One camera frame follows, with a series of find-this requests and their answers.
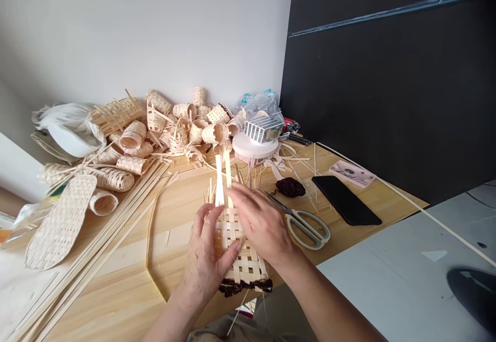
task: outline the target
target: black phone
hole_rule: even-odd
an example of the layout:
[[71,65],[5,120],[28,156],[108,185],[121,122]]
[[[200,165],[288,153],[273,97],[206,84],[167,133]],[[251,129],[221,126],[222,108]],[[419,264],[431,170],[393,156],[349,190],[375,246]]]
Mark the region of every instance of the black phone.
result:
[[339,178],[313,177],[312,182],[324,194],[334,209],[350,226],[377,226],[382,224],[372,212]]

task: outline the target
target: hand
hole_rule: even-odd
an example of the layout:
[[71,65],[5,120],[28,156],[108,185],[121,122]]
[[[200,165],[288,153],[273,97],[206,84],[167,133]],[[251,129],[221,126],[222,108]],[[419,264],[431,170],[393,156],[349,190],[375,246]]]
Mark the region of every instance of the hand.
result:
[[244,233],[251,245],[276,270],[291,263],[291,257],[301,253],[289,236],[283,211],[264,192],[233,182],[227,195],[238,209]]
[[199,296],[198,301],[203,304],[208,303],[215,295],[241,249],[239,242],[235,241],[217,259],[214,238],[217,218],[223,210],[223,206],[203,205],[196,212],[191,229],[183,281],[188,293]]

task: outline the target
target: red object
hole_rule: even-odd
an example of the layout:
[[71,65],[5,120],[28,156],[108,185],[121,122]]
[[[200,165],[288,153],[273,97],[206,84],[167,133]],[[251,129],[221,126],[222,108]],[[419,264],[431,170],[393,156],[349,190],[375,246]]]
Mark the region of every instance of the red object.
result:
[[286,126],[283,127],[283,132],[289,131],[291,133],[298,133],[300,124],[298,124],[293,119],[290,119],[289,117],[285,117],[284,122],[286,123]]

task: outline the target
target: wooden table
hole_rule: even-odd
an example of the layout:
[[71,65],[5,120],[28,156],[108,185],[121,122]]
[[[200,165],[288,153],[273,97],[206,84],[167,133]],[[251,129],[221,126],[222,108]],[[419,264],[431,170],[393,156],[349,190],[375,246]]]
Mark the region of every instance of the wooden table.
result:
[[[313,145],[308,147],[293,146],[297,150],[299,157],[311,158],[309,163],[313,165]],[[204,195],[207,192],[210,178],[215,182],[216,177],[215,171],[207,167],[194,168],[183,159],[177,159],[176,164],[171,166],[168,172],[175,173],[175,171],[179,171],[180,179],[168,187],[160,196],[152,234],[152,275],[166,299],[182,276],[194,213],[204,203]],[[323,175],[338,160],[340,160],[339,157],[317,147],[317,168]],[[308,188],[311,191],[315,191],[315,186],[311,182],[311,177],[314,173],[310,168],[301,161],[292,161],[292,164]],[[243,177],[247,176],[247,165],[240,162],[239,166]],[[261,166],[254,169],[253,175],[255,173],[260,174],[261,169]],[[295,177],[289,170],[282,172],[282,174],[285,177]],[[149,204],[156,192],[162,187],[164,181],[157,183],[136,211],[135,216],[138,216],[139,212],[143,210],[142,207]],[[319,202],[318,204],[316,203],[318,212],[313,208],[307,196],[289,199],[281,194],[277,195],[277,198],[282,203],[294,209],[315,214],[328,225],[331,231],[329,243],[316,252],[304,250],[307,257],[316,265],[416,212],[412,205],[379,181],[374,181],[366,189],[358,188],[351,183],[346,184],[382,219],[382,225],[349,226],[320,192],[318,192]],[[275,190],[275,178],[270,168],[261,173],[260,188],[267,192]],[[411,195],[408,196],[420,206],[427,205]],[[115,238],[115,243],[119,241],[124,232],[128,231],[128,227],[134,222],[135,216],[129,220],[126,227]],[[66,266],[64,263],[71,263],[86,247],[105,222],[106,218],[104,217],[95,217],[90,214],[87,216],[70,256],[58,266],[60,271],[64,270],[64,266]],[[149,212],[124,239],[98,274],[69,307],[48,334],[46,341],[136,341],[146,332],[164,306],[161,295],[145,270],[148,222]],[[6,255],[8,255],[9,265],[12,268],[16,268],[15,270],[12,269],[12,271],[19,271],[21,274],[11,276],[11,278],[22,283],[24,288],[27,287],[28,282],[31,282],[36,287],[39,286],[38,284],[46,283],[50,279],[47,273],[37,273],[22,269],[23,252],[29,239],[30,236],[26,235],[4,245],[0,251],[0,266],[4,265]],[[115,243],[113,242],[107,250],[110,251],[115,246]],[[275,286],[282,283],[281,278],[273,269],[271,278]],[[222,294],[218,293],[200,316],[197,325],[208,323],[238,307],[244,295],[245,292],[242,292],[237,296],[226,299]],[[248,301],[259,295],[260,293],[250,291],[246,300]],[[25,307],[25,304],[22,304],[19,299],[12,299],[10,303],[15,303],[16,301],[20,304],[13,306],[14,308]]]

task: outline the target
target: white floor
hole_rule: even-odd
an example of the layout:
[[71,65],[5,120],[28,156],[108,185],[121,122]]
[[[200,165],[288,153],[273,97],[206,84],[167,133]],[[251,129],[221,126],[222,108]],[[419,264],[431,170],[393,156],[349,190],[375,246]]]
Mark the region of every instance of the white floor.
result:
[[[482,185],[470,192],[496,207],[496,188]],[[496,260],[496,211],[462,194],[429,212]],[[453,267],[496,275],[496,268],[419,213],[319,269],[391,342],[492,340],[454,298],[446,281]]]

